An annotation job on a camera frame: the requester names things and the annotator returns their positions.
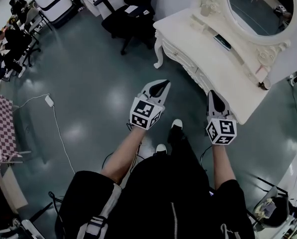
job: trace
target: drawer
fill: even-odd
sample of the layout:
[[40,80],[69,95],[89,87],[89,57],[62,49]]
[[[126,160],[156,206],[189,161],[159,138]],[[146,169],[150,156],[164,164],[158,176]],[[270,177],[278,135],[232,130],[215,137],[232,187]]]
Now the drawer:
[[192,73],[195,73],[198,69],[198,66],[183,52],[177,49],[173,44],[163,39],[163,48],[165,54],[176,62],[180,63],[185,70],[190,70]]
[[198,70],[196,71],[195,77],[198,81],[199,86],[205,91],[206,94],[208,94],[210,90],[214,89],[212,84],[210,83],[210,80],[206,77],[206,75],[200,68],[198,68]]

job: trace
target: checkered tablecloth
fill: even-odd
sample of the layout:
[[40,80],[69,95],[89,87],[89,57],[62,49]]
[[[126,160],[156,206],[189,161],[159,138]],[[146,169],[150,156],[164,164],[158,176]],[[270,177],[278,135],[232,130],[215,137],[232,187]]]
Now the checkered tablecloth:
[[12,101],[0,96],[0,165],[10,157],[21,157],[15,150]]

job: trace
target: white shoe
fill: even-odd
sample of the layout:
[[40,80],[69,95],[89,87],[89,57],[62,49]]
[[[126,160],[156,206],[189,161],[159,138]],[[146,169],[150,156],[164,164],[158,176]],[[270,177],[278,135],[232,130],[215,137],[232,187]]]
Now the white shoe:
[[9,77],[11,76],[12,72],[13,72],[13,70],[11,69],[11,70],[5,75],[5,77],[6,77],[6,78],[9,78]]
[[158,144],[156,147],[156,153],[165,152],[167,154],[167,148],[164,144]]
[[25,71],[26,67],[23,66],[22,67],[22,71],[19,73],[18,77],[21,78],[21,76],[23,75],[24,71]]
[[294,76],[293,76],[293,74],[290,75],[289,80],[290,80],[291,86],[294,87]]
[[175,119],[175,120],[173,121],[172,128],[173,128],[175,125],[178,126],[178,127],[180,127],[181,129],[183,129],[183,122],[182,122],[180,119]]

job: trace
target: white cube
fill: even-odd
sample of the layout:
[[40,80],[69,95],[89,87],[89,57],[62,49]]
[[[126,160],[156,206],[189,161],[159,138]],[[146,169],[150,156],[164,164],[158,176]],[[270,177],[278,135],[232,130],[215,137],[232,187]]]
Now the white cube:
[[235,120],[211,119],[206,130],[212,144],[228,145],[237,136],[237,123]]
[[143,129],[149,129],[159,120],[163,107],[135,98],[130,110],[130,122]]

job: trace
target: mirror frame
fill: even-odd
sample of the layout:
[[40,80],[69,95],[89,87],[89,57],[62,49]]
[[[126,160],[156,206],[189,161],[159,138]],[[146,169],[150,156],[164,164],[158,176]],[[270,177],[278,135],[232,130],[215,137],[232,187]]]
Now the mirror frame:
[[236,30],[236,32],[241,35],[244,39],[251,41],[260,45],[276,45],[281,42],[286,42],[290,39],[290,37],[295,33],[297,29],[297,0],[293,0],[293,16],[288,27],[283,30],[281,33],[271,35],[271,36],[262,36],[255,35],[247,30],[245,30],[238,21],[234,18],[232,14],[232,8],[230,5],[230,0],[219,0],[221,4],[222,13],[224,14],[226,20],[230,24],[230,26]]

